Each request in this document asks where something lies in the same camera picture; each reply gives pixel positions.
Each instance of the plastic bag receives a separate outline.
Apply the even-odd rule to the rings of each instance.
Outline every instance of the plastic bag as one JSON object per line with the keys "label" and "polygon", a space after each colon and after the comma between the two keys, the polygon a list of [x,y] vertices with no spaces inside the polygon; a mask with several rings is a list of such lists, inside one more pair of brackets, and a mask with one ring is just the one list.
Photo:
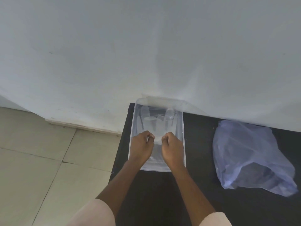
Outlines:
{"label": "plastic bag", "polygon": [[172,132],[184,145],[184,165],[186,166],[183,113],[173,108],[158,108],[147,105],[135,104],[132,129],[132,137],[144,131],[150,131],[155,136],[154,147],[150,158],[141,167],[144,171],[170,172],[169,167],[162,157],[162,136]]}
{"label": "plastic bag", "polygon": [[278,149],[268,127],[220,121],[213,138],[213,159],[224,189],[263,188],[285,197],[298,192],[295,168]]}

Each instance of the forearm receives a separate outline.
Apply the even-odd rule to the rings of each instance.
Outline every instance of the forearm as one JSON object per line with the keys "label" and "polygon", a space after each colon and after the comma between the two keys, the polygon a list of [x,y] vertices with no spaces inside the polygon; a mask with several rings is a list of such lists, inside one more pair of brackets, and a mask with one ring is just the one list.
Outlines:
{"label": "forearm", "polygon": [[215,210],[184,166],[172,170],[188,211],[192,226],[199,226],[202,220]]}
{"label": "forearm", "polygon": [[115,178],[96,197],[97,199],[104,201],[110,207],[115,217],[117,216],[122,201],[140,168],[140,164],[129,159]]}

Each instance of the black surface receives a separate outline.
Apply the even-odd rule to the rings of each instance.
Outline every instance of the black surface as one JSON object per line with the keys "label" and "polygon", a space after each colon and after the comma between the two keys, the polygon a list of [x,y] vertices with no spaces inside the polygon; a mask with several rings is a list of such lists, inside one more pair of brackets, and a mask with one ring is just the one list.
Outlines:
{"label": "black surface", "polygon": [[[128,109],[110,180],[128,159],[134,104]],[[263,189],[224,190],[216,176],[212,140],[221,119],[184,113],[186,167],[217,211],[233,226],[301,225],[301,194],[283,197]],[[294,165],[301,186],[301,133],[272,129],[279,149]],[[116,225],[191,225],[171,173],[139,171],[122,203]]]}

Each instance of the floor tile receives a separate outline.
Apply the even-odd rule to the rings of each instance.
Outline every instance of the floor tile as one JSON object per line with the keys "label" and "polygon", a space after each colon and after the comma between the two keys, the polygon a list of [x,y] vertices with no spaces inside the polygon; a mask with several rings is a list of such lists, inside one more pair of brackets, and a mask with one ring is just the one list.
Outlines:
{"label": "floor tile", "polygon": [[111,171],[119,142],[114,135],[77,130],[63,161]]}
{"label": "floor tile", "polygon": [[31,226],[61,162],[0,148],[0,225]]}
{"label": "floor tile", "polygon": [[76,129],[49,124],[36,114],[24,113],[23,122],[10,135],[4,148],[62,160]]}
{"label": "floor tile", "polygon": [[110,175],[110,172],[62,163],[33,225],[66,225],[104,189]]}
{"label": "floor tile", "polygon": [[0,147],[5,147],[8,139],[24,121],[26,112],[0,107]]}

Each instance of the white cloth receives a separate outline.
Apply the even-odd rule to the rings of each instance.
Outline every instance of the white cloth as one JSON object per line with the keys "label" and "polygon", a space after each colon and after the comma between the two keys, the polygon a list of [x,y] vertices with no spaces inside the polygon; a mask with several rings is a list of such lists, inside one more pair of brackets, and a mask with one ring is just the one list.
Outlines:
{"label": "white cloth", "polygon": [[[109,206],[99,199],[89,201],[68,222],[67,226],[115,226],[114,214]],[[211,213],[200,226],[231,226],[224,213]]]}

